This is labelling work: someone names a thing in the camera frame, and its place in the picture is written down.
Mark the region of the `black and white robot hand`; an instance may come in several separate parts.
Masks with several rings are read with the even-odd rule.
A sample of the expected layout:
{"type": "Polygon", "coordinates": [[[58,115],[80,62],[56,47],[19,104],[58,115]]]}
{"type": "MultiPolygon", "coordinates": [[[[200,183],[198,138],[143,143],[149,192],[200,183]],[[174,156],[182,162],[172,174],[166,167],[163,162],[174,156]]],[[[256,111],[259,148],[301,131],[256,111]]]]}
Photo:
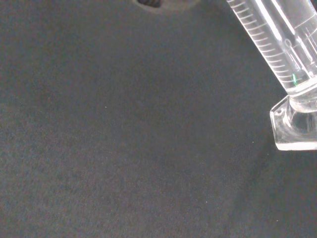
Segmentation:
{"type": "Polygon", "coordinates": [[[162,1],[161,0],[136,0],[140,5],[152,8],[160,8],[162,1]]]}

